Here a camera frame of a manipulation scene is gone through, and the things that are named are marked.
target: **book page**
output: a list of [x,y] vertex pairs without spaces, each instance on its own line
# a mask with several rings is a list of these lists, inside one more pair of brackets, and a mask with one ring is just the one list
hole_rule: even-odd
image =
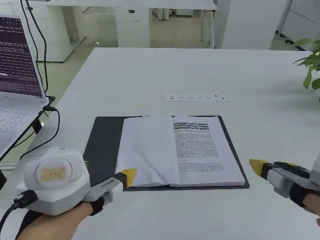
[[175,135],[171,117],[124,120],[116,172],[137,169],[132,187],[179,183]]
[[173,130],[180,185],[245,184],[218,117],[177,116]]

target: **green plant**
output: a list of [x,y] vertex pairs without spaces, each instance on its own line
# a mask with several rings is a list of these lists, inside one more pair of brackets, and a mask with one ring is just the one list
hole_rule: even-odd
[[312,81],[312,72],[318,72],[320,71],[320,39],[319,40],[311,40],[309,38],[303,38],[299,41],[296,41],[293,45],[298,47],[298,46],[303,46],[306,44],[312,44],[313,45],[313,50],[312,53],[307,56],[303,57],[297,61],[294,62],[300,62],[298,66],[304,65],[308,69],[308,72],[306,74],[306,77],[303,82],[303,86],[308,89],[309,85],[311,84],[312,89],[320,89],[320,78]]

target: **black folder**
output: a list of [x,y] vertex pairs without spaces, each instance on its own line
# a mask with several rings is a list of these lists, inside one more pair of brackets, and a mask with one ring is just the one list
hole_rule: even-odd
[[[118,151],[122,135],[124,120],[137,116],[99,116],[95,119],[83,158],[87,161],[91,186],[95,186],[111,178],[116,173]],[[231,142],[227,128],[221,116],[196,116],[218,117],[230,149],[244,177],[242,186],[188,186],[171,187],[169,185],[157,187],[130,187],[127,191],[163,191],[163,190],[208,190],[208,189],[248,189],[250,184],[241,166],[234,145]]]

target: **human hand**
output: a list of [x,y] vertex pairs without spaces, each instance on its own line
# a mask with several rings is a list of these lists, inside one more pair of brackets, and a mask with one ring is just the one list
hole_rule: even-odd
[[[306,206],[304,210],[320,216],[320,196],[313,193],[308,194],[303,200],[303,204]],[[320,227],[320,218],[316,219],[316,223]]]
[[58,216],[42,215],[23,230],[17,240],[70,240],[81,221],[92,212],[91,204],[83,202]]

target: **laptop screen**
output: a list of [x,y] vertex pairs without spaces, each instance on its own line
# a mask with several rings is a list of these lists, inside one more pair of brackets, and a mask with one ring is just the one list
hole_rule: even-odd
[[0,92],[42,96],[22,22],[0,17]]

